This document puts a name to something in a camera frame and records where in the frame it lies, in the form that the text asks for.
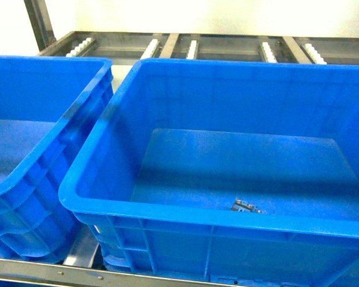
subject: metal rail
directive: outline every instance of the metal rail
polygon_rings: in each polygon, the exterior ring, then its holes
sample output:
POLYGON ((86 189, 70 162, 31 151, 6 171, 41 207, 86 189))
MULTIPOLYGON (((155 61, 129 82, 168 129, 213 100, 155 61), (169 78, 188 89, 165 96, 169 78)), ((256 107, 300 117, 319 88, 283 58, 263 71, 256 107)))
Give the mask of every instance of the metal rail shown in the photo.
POLYGON ((53 42, 56 42, 47 5, 45 0, 24 0, 24 3, 34 30, 38 49, 42 51, 53 42))

